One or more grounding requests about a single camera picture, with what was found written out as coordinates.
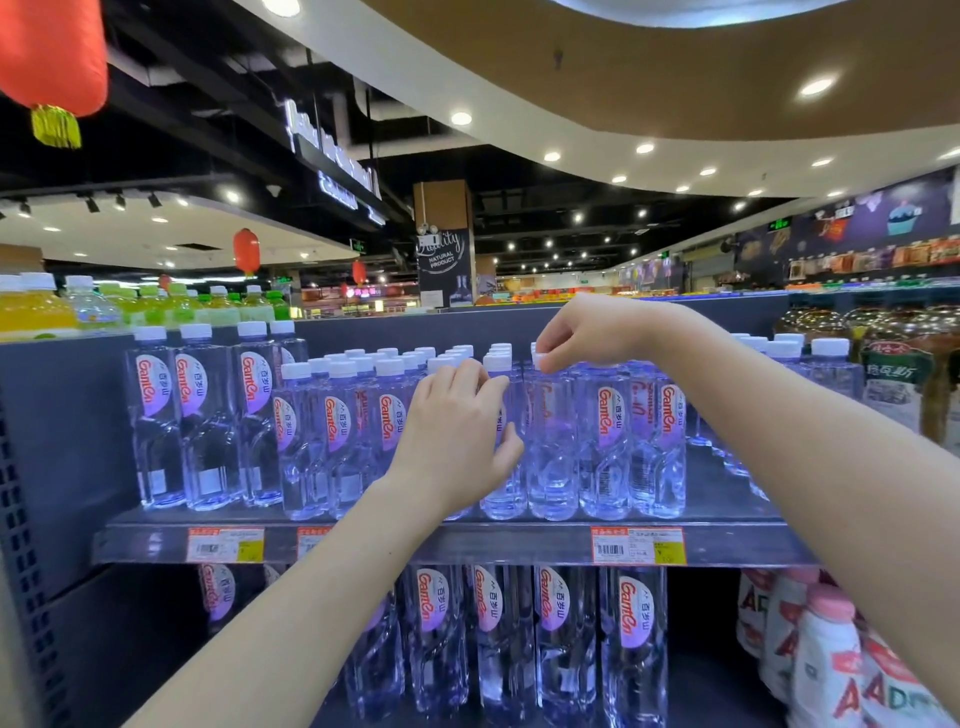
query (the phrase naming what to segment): metal shelf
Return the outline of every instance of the metal shelf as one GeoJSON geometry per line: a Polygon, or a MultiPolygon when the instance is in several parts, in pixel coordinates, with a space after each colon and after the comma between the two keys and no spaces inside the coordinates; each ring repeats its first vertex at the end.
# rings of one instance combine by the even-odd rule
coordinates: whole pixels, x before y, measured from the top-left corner
{"type": "MultiPolygon", "coordinates": [[[[474,517],[442,524],[412,561],[589,565],[596,563],[593,527],[635,526],[681,528],[689,566],[783,567],[816,563],[776,509],[750,492],[746,478],[726,473],[709,449],[688,448],[687,452],[687,508],[684,516],[675,521],[630,518],[601,522],[578,517],[567,522],[532,518],[491,522],[474,517]]],[[[289,564],[297,560],[299,529],[333,523],[330,518],[290,522],[278,506],[251,509],[231,505],[208,513],[185,508],[138,508],[114,518],[96,534],[93,562],[181,564],[187,561],[191,528],[249,526],[264,529],[263,561],[289,564]]],[[[260,559],[259,554],[253,558],[260,559]]]]}

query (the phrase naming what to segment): white bottle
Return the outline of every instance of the white bottle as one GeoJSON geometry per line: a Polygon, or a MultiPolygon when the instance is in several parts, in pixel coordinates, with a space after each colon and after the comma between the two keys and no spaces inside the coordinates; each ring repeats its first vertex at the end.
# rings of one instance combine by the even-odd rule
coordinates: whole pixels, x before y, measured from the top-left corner
{"type": "Polygon", "coordinates": [[[797,625],[804,612],[806,589],[819,580],[819,569],[795,567],[781,571],[774,583],[760,654],[760,680],[781,703],[790,699],[790,680],[797,653],[797,625]]]}
{"type": "Polygon", "coordinates": [[[860,636],[856,608],[838,587],[814,584],[800,619],[790,728],[860,728],[860,636]]]}

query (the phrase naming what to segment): product label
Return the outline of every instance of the product label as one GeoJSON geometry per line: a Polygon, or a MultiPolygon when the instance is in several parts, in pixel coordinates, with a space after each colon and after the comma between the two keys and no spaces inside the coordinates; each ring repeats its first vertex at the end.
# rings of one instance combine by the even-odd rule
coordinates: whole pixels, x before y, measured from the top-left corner
{"type": "Polygon", "coordinates": [[[161,359],[147,353],[136,358],[136,383],[140,389],[144,417],[153,417],[167,406],[173,391],[170,369],[161,359]]]}
{"type": "Polygon", "coordinates": [[[612,387],[597,390],[597,426],[600,447],[608,448],[623,434],[623,396],[612,387]]]}
{"type": "Polygon", "coordinates": [[[188,353],[177,354],[177,386],[183,417],[196,414],[206,399],[206,369],[188,353]]]}
{"type": "Polygon", "coordinates": [[[933,357],[897,341],[875,341],[863,349],[863,401],[882,415],[920,432],[924,383],[933,357]]]}
{"type": "Polygon", "coordinates": [[[336,397],[324,399],[326,412],[326,443],[330,452],[340,449],[350,436],[350,411],[344,401],[336,397]]]}
{"type": "Polygon", "coordinates": [[[435,569],[417,569],[417,594],[420,630],[432,632],[444,621],[449,606],[450,587],[446,577],[435,569]]]}
{"type": "Polygon", "coordinates": [[[274,372],[267,360],[257,352],[240,354],[240,377],[249,413],[259,412],[274,391],[274,372]]]}
{"type": "Polygon", "coordinates": [[[640,647],[654,628],[654,596],[642,581],[620,576],[620,644],[640,647]]]}
{"type": "Polygon", "coordinates": [[[489,571],[473,567],[473,593],[477,603],[477,625],[490,632],[503,617],[503,590],[489,571]]]}
{"type": "Polygon", "coordinates": [[[297,412],[283,397],[274,397],[274,424],[276,425],[276,449],[283,452],[297,435],[297,412]]]}
{"type": "Polygon", "coordinates": [[[384,450],[392,450],[400,441],[407,422],[407,408],[393,395],[380,395],[380,442],[384,450]]]}
{"type": "Polygon", "coordinates": [[[570,614],[570,590],[566,582],[550,567],[539,567],[537,588],[540,626],[547,632],[560,629],[570,614]]]}

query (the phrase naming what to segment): plastic water bottle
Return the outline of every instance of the plastic water bottle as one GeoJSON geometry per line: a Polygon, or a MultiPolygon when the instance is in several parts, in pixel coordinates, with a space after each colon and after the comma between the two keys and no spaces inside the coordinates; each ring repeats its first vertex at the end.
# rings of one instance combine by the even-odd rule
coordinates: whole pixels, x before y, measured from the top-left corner
{"type": "Polygon", "coordinates": [[[629,381],[585,367],[575,384],[580,501],[588,515],[619,521],[630,511],[629,381]]]}
{"type": "Polygon", "coordinates": [[[566,521],[580,506],[573,382],[569,373],[545,374],[540,354],[528,378],[530,427],[525,433],[530,510],[540,519],[566,521]]]}
{"type": "MultiPolygon", "coordinates": [[[[496,447],[500,447],[500,438],[507,423],[520,424],[519,405],[523,398],[523,380],[513,371],[513,362],[508,354],[487,354],[483,359],[484,368],[490,376],[507,376],[510,385],[503,393],[503,404],[496,420],[496,447]]],[[[523,482],[521,467],[517,466],[507,476],[502,486],[480,501],[480,507],[494,521],[508,521],[521,516],[527,510],[527,490],[523,482]]]]}
{"type": "Polygon", "coordinates": [[[557,728],[590,725],[596,702],[597,569],[536,567],[538,702],[557,728]]]}
{"type": "Polygon", "coordinates": [[[395,711],[406,685],[403,639],[396,613],[396,596],[387,593],[373,610],[344,663],[347,701],[360,720],[377,722],[395,711]]]}
{"type": "Polygon", "coordinates": [[[210,324],[184,324],[180,336],[175,361],[186,500],[195,511],[209,511],[244,495],[230,348],[213,343],[210,324]]]}
{"type": "Polygon", "coordinates": [[[486,564],[472,570],[484,716],[493,725],[520,725],[537,709],[533,568],[486,564]]]}
{"type": "Polygon", "coordinates": [[[148,508],[181,505],[186,495],[173,350],[164,327],[138,327],[133,339],[124,373],[140,502],[148,508]]]}
{"type": "Polygon", "coordinates": [[[407,567],[402,578],[414,702],[431,718],[451,717],[469,687],[463,569],[407,567]]]}
{"type": "Polygon", "coordinates": [[[251,505],[272,505],[283,497],[276,455],[273,393],[276,344],[262,321],[237,325],[240,343],[231,347],[233,375],[239,385],[240,474],[251,505]]]}
{"type": "Polygon", "coordinates": [[[863,399],[863,367],[847,360],[850,339],[814,339],[810,352],[807,366],[813,381],[852,400],[863,399]]]}
{"type": "Polygon", "coordinates": [[[666,725],[666,569],[600,572],[604,713],[612,728],[666,725]]]}

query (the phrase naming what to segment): yellow tassel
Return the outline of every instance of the yellow tassel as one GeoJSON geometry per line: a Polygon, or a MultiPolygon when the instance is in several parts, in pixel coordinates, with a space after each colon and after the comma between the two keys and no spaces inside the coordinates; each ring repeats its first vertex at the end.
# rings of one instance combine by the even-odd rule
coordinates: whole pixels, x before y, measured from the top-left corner
{"type": "Polygon", "coordinates": [[[60,149],[80,149],[77,117],[60,107],[39,106],[30,112],[34,136],[41,144],[60,149]]]}

